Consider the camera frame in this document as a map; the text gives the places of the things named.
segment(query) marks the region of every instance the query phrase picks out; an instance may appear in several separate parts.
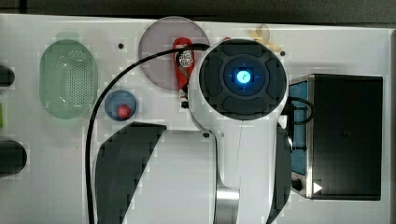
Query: black rectangular device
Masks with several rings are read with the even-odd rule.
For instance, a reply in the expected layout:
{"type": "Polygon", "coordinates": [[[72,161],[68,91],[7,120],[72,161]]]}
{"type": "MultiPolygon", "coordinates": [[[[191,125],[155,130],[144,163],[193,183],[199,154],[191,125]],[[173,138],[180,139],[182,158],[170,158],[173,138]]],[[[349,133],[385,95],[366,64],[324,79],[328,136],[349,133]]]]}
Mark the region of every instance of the black rectangular device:
{"type": "MultiPolygon", "coordinates": [[[[313,103],[315,112],[294,126],[291,176],[303,182],[298,192],[315,200],[380,200],[382,77],[314,74],[294,79],[289,94],[313,103]]],[[[308,113],[295,111],[294,119],[308,113]]]]}

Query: green oval container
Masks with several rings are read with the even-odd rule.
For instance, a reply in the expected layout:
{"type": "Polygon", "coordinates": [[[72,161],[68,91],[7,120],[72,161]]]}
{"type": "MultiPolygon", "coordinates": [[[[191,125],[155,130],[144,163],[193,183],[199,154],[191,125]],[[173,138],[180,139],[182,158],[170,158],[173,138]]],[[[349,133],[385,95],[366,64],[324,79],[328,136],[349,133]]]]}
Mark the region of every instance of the green oval container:
{"type": "Polygon", "coordinates": [[[96,99],[98,71],[76,34],[58,35],[40,62],[40,101],[58,119],[83,115],[96,99]]]}

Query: white surface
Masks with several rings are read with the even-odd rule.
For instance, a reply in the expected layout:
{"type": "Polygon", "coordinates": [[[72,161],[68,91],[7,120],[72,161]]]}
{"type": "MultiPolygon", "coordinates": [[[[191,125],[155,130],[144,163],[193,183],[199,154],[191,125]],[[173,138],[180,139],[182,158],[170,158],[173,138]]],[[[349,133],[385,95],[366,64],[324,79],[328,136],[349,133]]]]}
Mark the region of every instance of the white surface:
{"type": "Polygon", "coordinates": [[[203,133],[163,133],[123,224],[213,223],[216,141],[203,133]]]}
{"type": "MultiPolygon", "coordinates": [[[[99,68],[102,90],[137,59],[137,44],[151,21],[50,16],[0,15],[0,64],[11,67],[16,81],[3,91],[5,127],[0,134],[28,149],[28,165],[16,176],[0,179],[0,223],[88,223],[84,184],[84,141],[89,114],[68,121],[52,117],[38,98],[39,61],[61,31],[78,32],[99,68]],[[123,50],[118,43],[125,45],[123,50]]],[[[198,22],[212,44],[224,36],[248,37],[257,24],[198,22]]],[[[291,78],[312,73],[375,75],[384,78],[382,195],[379,202],[308,201],[292,193],[278,224],[389,223],[390,66],[389,30],[268,25],[270,41],[286,51],[291,78]]],[[[139,120],[155,120],[171,129],[195,130],[178,93],[152,85],[140,68],[114,88],[131,91],[139,120]]],[[[127,122],[98,115],[100,146],[127,122]]]]}

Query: small blue bowl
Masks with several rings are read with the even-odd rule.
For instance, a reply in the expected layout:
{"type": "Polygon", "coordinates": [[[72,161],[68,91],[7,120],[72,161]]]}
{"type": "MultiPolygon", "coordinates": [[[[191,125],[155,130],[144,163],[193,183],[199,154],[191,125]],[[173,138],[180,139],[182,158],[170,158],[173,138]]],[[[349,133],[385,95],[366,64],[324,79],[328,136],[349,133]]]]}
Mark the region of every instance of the small blue bowl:
{"type": "Polygon", "coordinates": [[[131,118],[137,111],[137,101],[134,96],[128,91],[113,91],[105,100],[105,111],[109,117],[116,121],[124,121],[127,119],[121,119],[117,113],[120,105],[128,105],[131,108],[131,118]]]}

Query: pink circular plate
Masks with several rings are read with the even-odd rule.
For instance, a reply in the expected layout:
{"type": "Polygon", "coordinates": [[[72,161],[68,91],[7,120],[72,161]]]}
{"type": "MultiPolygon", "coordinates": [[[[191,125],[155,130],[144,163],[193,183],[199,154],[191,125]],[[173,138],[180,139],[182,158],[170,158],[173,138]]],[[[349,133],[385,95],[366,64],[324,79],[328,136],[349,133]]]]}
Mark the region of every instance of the pink circular plate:
{"type": "MultiPolygon", "coordinates": [[[[154,22],[143,33],[139,43],[139,59],[171,49],[174,41],[179,37],[186,37],[192,43],[209,45],[204,30],[195,22],[182,17],[166,17],[154,22]]],[[[197,62],[202,52],[195,51],[194,54],[197,62]]],[[[157,86],[172,91],[178,90],[172,54],[143,63],[142,69],[146,77],[157,86]]]]}

